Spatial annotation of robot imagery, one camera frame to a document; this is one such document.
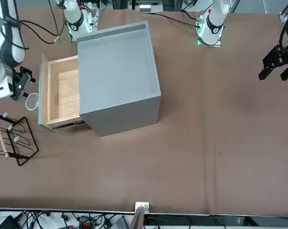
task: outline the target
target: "black wire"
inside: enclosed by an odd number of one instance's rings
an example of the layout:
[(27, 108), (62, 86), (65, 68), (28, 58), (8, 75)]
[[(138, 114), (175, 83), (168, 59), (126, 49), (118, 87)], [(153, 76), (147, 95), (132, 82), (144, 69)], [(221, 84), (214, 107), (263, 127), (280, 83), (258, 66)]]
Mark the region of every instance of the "black wire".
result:
[(88, 213), (88, 218), (90, 219), (90, 225), (92, 225), (91, 214), (90, 213)]
[(281, 31), (279, 41), (278, 41), (280, 49), (285, 53), (288, 53), (288, 49), (285, 49), (285, 47), (283, 47), (283, 37), (284, 37), (284, 33), (286, 32), (287, 25), (288, 25), (288, 19), (287, 19), (285, 25), (283, 26), (283, 29)]
[(34, 213), (32, 213), (31, 212), (31, 215), (32, 215), (32, 217), (33, 217), (33, 222), (37, 222), (38, 223), (38, 225), (39, 225), (39, 227), (40, 227), (40, 229), (43, 229), (43, 227), (41, 226), (41, 224), (40, 224), (40, 222), (39, 222), (39, 216), (41, 215), (38, 215), (39, 214), (39, 212), (34, 212)]
[(50, 32), (48, 29), (46, 29), (45, 27), (43, 27), (42, 25), (39, 25), (33, 21), (28, 21), (28, 20), (20, 20), (20, 23), (21, 24), (24, 24), (24, 23), (30, 23), (30, 24), (33, 24), (35, 26), (38, 26), (40, 27), (41, 29), (45, 30), (46, 32), (50, 33), (52, 36), (58, 36), (58, 34), (54, 34), (53, 32)]
[(54, 20), (54, 24), (56, 26), (56, 30), (57, 30), (57, 35), (59, 34), (59, 30), (58, 30), (58, 25), (57, 25), (57, 21), (56, 21), (56, 18), (54, 16), (54, 13), (53, 13), (53, 8), (52, 8), (52, 5), (50, 3), (50, 0), (48, 0), (48, 4), (49, 4), (49, 7), (50, 7), (50, 10), (52, 12), (52, 15), (53, 15), (53, 20)]
[[(29, 25), (27, 25), (27, 24), (25, 24), (25, 23), (23, 23), (23, 25), (25, 25), (25, 26), (28, 27), (32, 32), (34, 32), (34, 34), (37, 35), (37, 37), (40, 38), (40, 40), (43, 41), (44, 43), (46, 43), (46, 44), (53, 44), (53, 43), (55, 43), (55, 41), (52, 41), (52, 42), (47, 42), (47, 41), (45, 41), (45, 40), (44, 40), (42, 37), (40, 37), (39, 34), (38, 34), (33, 28), (31, 28)], [(61, 36), (61, 34), (62, 34), (63, 30), (64, 30), (64, 25), (65, 25), (65, 20), (63, 19), (62, 29), (61, 29), (61, 31), (60, 31), (60, 34), (58, 34), (58, 36)]]
[(102, 215), (100, 222), (99, 222), (98, 224), (96, 224), (96, 226), (100, 226), (100, 225), (101, 225), (101, 223), (102, 223), (102, 217), (103, 217), (103, 218), (106, 218), (104, 215)]
[(208, 8), (206, 8), (204, 12), (206, 12), (211, 6), (212, 6), (212, 4)]
[(225, 224), (220, 224), (217, 219), (215, 219), (215, 222), (216, 222), (216, 224), (218, 224), (219, 226), (222, 226), (222, 227), (224, 227), (224, 229), (226, 229)]
[(191, 15), (189, 15), (189, 13), (185, 10), (182, 10), (182, 12), (186, 13), (186, 15), (190, 18), (190, 19), (193, 19), (193, 20), (197, 20), (196, 18), (193, 18)]
[(66, 228), (68, 228), (68, 225), (67, 225), (67, 223), (66, 223), (66, 221), (65, 221), (63, 212), (62, 212), (62, 216), (63, 216), (62, 219), (63, 219), (63, 221), (64, 221), (64, 223), (65, 223), (65, 226), (66, 226)]
[(106, 221), (109, 221), (109, 222), (111, 222), (111, 219), (114, 217), (114, 216), (116, 216), (116, 214), (115, 215), (113, 215), (113, 216), (111, 216), (110, 218), (108, 218), (108, 219), (106, 219), (105, 218), (105, 222), (104, 222), (104, 224), (100, 227), (100, 228), (105, 228), (105, 229), (108, 229), (108, 227), (106, 227)]
[(33, 28), (31, 28), (29, 25), (27, 25), (27, 24), (23, 24), (23, 25), (26, 26), (26, 27), (28, 27), (28, 29), (30, 29), (32, 32), (34, 32), (34, 34), (37, 35), (37, 37), (40, 38), (40, 40), (43, 41), (44, 43), (46, 43), (46, 44), (53, 44), (53, 43), (54, 43), (54, 41), (53, 41), (53, 42), (47, 42), (46, 40), (44, 40), (44, 39), (43, 39), (42, 37), (40, 37), (39, 34), (38, 34)]
[(151, 220), (151, 221), (155, 222), (158, 229), (161, 228), (161, 227), (159, 226), (158, 222), (155, 220), (155, 218), (152, 218), (152, 217), (146, 217), (146, 218), (147, 218), (148, 220)]
[(75, 219), (77, 220), (77, 221), (79, 221), (79, 219), (75, 216), (75, 214), (72, 212), (72, 215), (75, 217)]
[(195, 4), (197, 3), (198, 0), (192, 0), (191, 3), (189, 3), (187, 6), (185, 6), (181, 11), (185, 10), (187, 7), (189, 7), (192, 3), (195, 2)]
[(186, 22), (183, 22), (183, 21), (179, 21), (179, 20), (177, 20), (177, 19), (174, 19), (174, 18), (165, 16), (165, 15), (163, 15), (163, 14), (158, 14), (158, 13), (151, 13), (151, 14), (159, 15), (159, 16), (162, 16), (162, 17), (164, 17), (164, 18), (168, 18), (168, 19), (170, 19), (170, 20), (179, 22), (179, 23), (184, 24), (184, 25), (192, 26), (192, 27), (195, 27), (195, 28), (198, 28), (198, 29), (200, 28), (198, 25), (192, 25), (192, 24), (189, 24), (189, 23), (186, 23)]
[(24, 49), (24, 50), (28, 50), (28, 49), (29, 49), (29, 48), (21, 47), (21, 46), (15, 44), (15, 43), (13, 43), (12, 41), (10, 41), (10, 40), (6, 37), (6, 35), (4, 34), (4, 32), (3, 32), (3, 30), (2, 30), (2, 27), (1, 27), (0, 31), (1, 31), (2, 36), (3, 36), (10, 44), (12, 44), (12, 45), (14, 45), (15, 47), (18, 47), (18, 48), (20, 48), (20, 49)]

